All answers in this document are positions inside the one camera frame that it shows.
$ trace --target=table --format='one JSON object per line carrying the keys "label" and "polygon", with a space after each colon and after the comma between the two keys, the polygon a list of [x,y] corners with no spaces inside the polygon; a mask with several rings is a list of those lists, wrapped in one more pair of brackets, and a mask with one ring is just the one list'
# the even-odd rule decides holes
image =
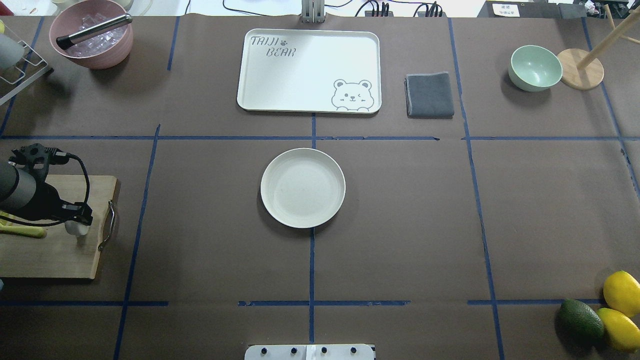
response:
{"label": "table", "polygon": [[[562,300],[598,307],[609,274],[640,277],[640,111],[621,95],[640,90],[625,63],[640,48],[614,45],[588,92],[524,93],[507,76],[518,46],[587,49],[604,21],[141,17],[130,57],[100,71],[55,54],[52,18],[3,21],[55,71],[0,106],[0,154],[41,142],[120,181],[94,281],[5,279],[3,359],[242,359],[310,342],[375,344],[378,359],[573,359],[554,330]],[[381,110],[242,110],[252,28],[377,34]],[[439,71],[455,116],[409,119],[405,75]],[[313,230],[279,224],[258,194],[295,147],[346,177],[341,210]]]}

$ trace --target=folded gray cloth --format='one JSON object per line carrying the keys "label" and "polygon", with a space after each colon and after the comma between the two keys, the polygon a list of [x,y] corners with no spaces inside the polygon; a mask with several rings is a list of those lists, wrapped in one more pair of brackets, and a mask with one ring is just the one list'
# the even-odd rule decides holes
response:
{"label": "folded gray cloth", "polygon": [[448,72],[409,74],[404,80],[406,112],[410,117],[451,118],[453,99]]}

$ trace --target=lemon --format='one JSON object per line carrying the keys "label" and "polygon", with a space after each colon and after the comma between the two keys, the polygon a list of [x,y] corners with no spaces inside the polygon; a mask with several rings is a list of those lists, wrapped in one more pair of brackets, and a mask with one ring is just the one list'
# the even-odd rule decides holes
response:
{"label": "lemon", "polygon": [[559,324],[577,343],[596,345],[604,336],[600,317],[587,304],[573,299],[565,300],[557,314]]}
{"label": "lemon", "polygon": [[603,307],[598,316],[604,324],[607,341],[616,350],[636,352],[640,348],[640,329],[623,313]]}
{"label": "lemon", "polygon": [[614,272],[604,282],[604,299],[612,309],[632,317],[640,313],[640,284],[628,272]]}

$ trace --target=green bowl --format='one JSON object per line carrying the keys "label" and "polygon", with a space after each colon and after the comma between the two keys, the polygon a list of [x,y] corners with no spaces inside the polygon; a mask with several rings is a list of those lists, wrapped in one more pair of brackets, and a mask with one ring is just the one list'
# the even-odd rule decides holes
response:
{"label": "green bowl", "polygon": [[562,65],[560,60],[544,47],[525,45],[511,55],[509,78],[522,90],[542,91],[562,79]]}

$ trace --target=round plate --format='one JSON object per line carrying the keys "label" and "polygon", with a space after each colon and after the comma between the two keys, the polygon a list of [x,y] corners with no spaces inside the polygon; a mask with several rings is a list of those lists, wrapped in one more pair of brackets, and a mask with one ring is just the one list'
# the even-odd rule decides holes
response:
{"label": "round plate", "polygon": [[260,196],[269,214],[299,229],[331,219],[344,200],[346,184],[340,165],[322,151],[285,151],[267,166]]}

